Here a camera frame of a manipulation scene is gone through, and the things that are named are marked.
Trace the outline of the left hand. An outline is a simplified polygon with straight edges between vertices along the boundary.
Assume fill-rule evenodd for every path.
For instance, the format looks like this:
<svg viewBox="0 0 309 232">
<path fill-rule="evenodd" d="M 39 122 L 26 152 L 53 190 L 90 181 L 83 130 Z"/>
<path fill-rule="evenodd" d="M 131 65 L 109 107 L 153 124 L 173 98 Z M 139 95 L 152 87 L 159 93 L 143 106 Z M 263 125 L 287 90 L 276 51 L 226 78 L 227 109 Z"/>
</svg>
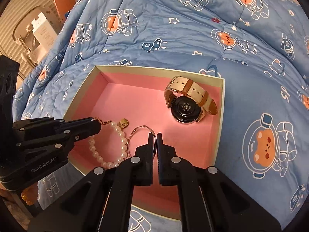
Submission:
<svg viewBox="0 0 309 232">
<path fill-rule="evenodd" d="M 38 198 L 38 185 L 34 183 L 33 185 L 24 189 L 21 193 L 21 198 L 26 202 L 28 206 L 35 204 Z"/>
</svg>

